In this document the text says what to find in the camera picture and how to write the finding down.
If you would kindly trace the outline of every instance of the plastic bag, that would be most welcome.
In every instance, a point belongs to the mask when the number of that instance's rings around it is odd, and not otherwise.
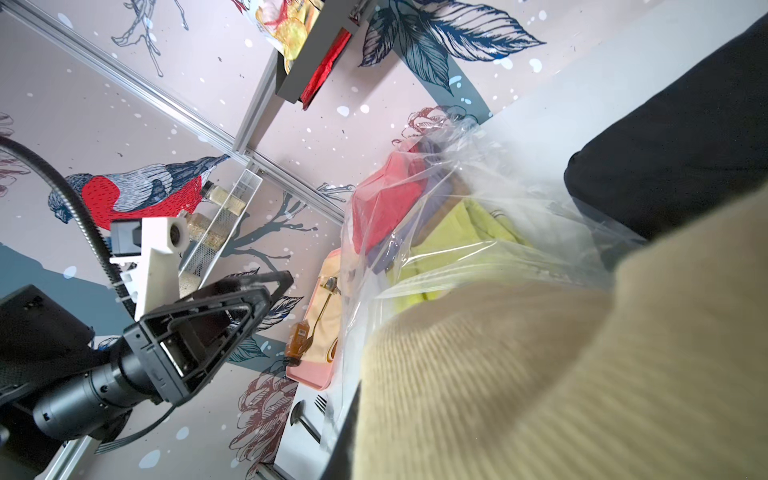
[[[509,170],[506,149],[456,118],[402,142],[353,194],[342,228],[341,361],[327,391],[327,448],[354,396],[366,340],[398,313],[476,281],[610,289],[605,258],[644,244],[610,219],[584,218],[564,186],[527,185]]]
[[[283,67],[290,73],[304,42],[315,25],[323,0],[234,0],[237,8],[258,27],[267,41],[283,54]]]

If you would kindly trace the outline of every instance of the blue leaf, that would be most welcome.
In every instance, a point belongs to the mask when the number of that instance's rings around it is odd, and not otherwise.
[[[264,317],[259,326],[256,328],[257,332],[266,330],[271,326],[275,326],[282,322],[290,313],[291,310],[297,305],[303,296],[282,296],[279,300],[272,305],[270,312]]]
[[[507,12],[488,5],[432,3],[422,8],[421,15],[448,53],[469,61],[491,61],[544,44]]]
[[[237,346],[232,355],[230,355],[230,362],[245,362],[246,360],[255,359],[259,356],[268,357],[256,343],[256,339],[252,336],[246,338],[240,345]]]
[[[362,44],[361,67],[370,67],[379,63],[392,50],[397,35],[397,18],[391,8],[382,8],[371,17],[366,32],[366,41]]]
[[[397,36],[403,60],[423,81],[440,85],[451,91],[448,83],[448,53],[429,33],[418,14],[399,13]]]

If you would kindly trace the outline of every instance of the red bird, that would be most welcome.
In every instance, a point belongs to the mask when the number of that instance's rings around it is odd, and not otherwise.
[[[74,174],[67,182],[91,211],[94,222],[106,230],[115,220],[145,217],[176,217],[194,211],[203,200],[200,189],[210,172],[229,155],[202,157],[183,164],[155,164],[124,174]],[[56,218],[69,223],[72,215],[55,192],[48,207]]]

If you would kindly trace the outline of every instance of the wallpaper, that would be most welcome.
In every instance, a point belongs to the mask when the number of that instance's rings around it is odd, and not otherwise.
[[[271,48],[228,0],[31,0],[231,135]]]
[[[284,104],[257,150],[312,185],[352,190],[418,112],[487,121],[660,1],[380,2],[309,109]]]
[[[28,145],[59,169],[104,233],[119,218],[194,210],[204,205],[205,180],[229,187],[243,170],[5,14],[0,44],[0,135]],[[9,156],[0,157],[0,221],[0,296],[33,283],[99,336],[120,334],[130,324],[61,198]],[[78,477],[145,472],[245,478],[258,462],[272,461],[296,390],[282,363],[289,324],[303,317],[320,264],[338,236],[337,225],[265,180],[211,280],[289,269],[296,284],[212,386],[146,438],[92,458]],[[123,435],[167,408],[140,405]]]

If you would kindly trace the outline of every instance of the black cable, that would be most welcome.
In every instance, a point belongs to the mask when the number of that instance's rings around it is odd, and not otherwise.
[[[141,438],[141,437],[143,437],[144,435],[146,435],[146,434],[148,434],[149,432],[151,432],[152,430],[154,430],[154,429],[155,429],[155,427],[157,427],[158,425],[160,425],[160,424],[163,422],[163,420],[167,419],[167,418],[168,418],[168,416],[169,416],[171,413],[173,413],[173,411],[174,411],[175,409],[176,409],[176,407],[175,407],[175,406],[172,406],[172,407],[170,407],[170,408],[168,409],[168,411],[167,411],[167,412],[165,412],[165,415],[161,416],[159,419],[157,419],[157,420],[155,421],[155,423],[153,423],[152,425],[149,425],[147,428],[145,428],[145,429],[141,430],[140,432],[136,432],[136,433],[134,433],[133,435],[129,435],[129,436],[127,436],[127,437],[124,437],[124,438],[122,438],[122,439],[119,439],[119,440],[115,440],[114,442],[107,442],[107,443],[102,443],[102,444],[101,444],[101,445],[99,445],[99,446],[98,446],[98,448],[96,449],[96,455],[101,455],[102,453],[107,453],[107,452],[111,452],[112,450],[117,450],[117,449],[119,449],[120,447],[125,447],[126,445],[128,445],[128,444],[129,444],[129,443],[131,443],[131,442],[133,442],[134,440],[138,440],[138,439],[140,439],[140,438]]]
[[[40,175],[40,177],[51,186],[53,191],[61,197],[61,200],[69,209],[69,213],[74,218],[74,221],[78,223],[80,230],[82,230],[85,235],[88,244],[91,245],[91,249],[101,264],[101,268],[104,269],[110,283],[114,286],[118,298],[124,299],[121,301],[128,311],[128,314],[133,318],[136,313],[136,304],[131,300],[131,297],[128,295],[128,290],[122,283],[122,279],[120,278],[120,268],[117,265],[109,263],[109,257],[111,256],[110,251],[107,248],[107,244],[104,242],[104,238],[101,237],[101,234],[96,227],[96,223],[94,223],[93,218],[91,217],[91,212],[88,211],[88,208],[83,203],[80,195],[72,190],[72,187],[67,183],[64,177],[62,177],[62,175],[47,161],[43,160],[42,157],[17,141],[0,136],[0,151],[4,151],[23,162],[36,174]]]

